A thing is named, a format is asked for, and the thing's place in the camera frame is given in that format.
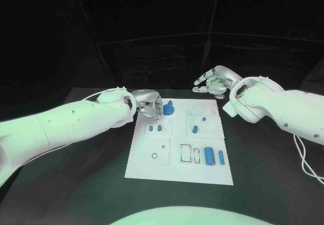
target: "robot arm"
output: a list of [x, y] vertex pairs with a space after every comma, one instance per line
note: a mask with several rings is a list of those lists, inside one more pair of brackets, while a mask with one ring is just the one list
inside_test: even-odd
[[206, 87], [195, 92], [209, 92], [219, 97], [231, 90], [224, 110], [238, 114], [251, 123], [270, 116], [280, 128], [324, 145], [324, 96], [288, 90], [267, 77], [242, 78], [229, 68], [216, 66], [195, 82], [205, 80]]
[[163, 101], [159, 92], [110, 89], [95, 102], [87, 100], [0, 123], [0, 186], [16, 169], [35, 158], [80, 142], [110, 128], [133, 122], [139, 112], [159, 119]]

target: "table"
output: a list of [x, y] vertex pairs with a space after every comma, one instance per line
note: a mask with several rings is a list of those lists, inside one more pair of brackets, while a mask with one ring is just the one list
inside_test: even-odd
[[[74, 88], [65, 103], [100, 89]], [[163, 98], [214, 99], [189, 90], [157, 90]], [[0, 224], [106, 225], [143, 210], [199, 206], [277, 225], [323, 224], [324, 187], [301, 170], [293, 134], [270, 117], [257, 124], [222, 110], [234, 186], [124, 178], [136, 122], [47, 154], [22, 169], [0, 205]], [[304, 141], [319, 174], [324, 146]]]

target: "dark background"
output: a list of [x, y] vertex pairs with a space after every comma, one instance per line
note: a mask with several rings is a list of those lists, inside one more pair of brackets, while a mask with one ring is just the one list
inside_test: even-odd
[[2, 121], [74, 87], [191, 90], [216, 65], [324, 94], [320, 1], [3, 0], [0, 18]]

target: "blue object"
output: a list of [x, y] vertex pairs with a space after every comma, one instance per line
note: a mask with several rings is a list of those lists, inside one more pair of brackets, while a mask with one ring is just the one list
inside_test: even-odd
[[169, 103], [163, 106], [163, 114], [172, 115], [173, 112], [175, 112], [173, 101], [169, 101]]
[[195, 134], [198, 133], [198, 126], [195, 126], [193, 133]]
[[219, 153], [219, 161], [221, 161], [221, 165], [225, 165], [224, 151], [218, 151], [218, 153]]
[[214, 148], [205, 148], [205, 158], [206, 158], [206, 165], [215, 165], [215, 152]]

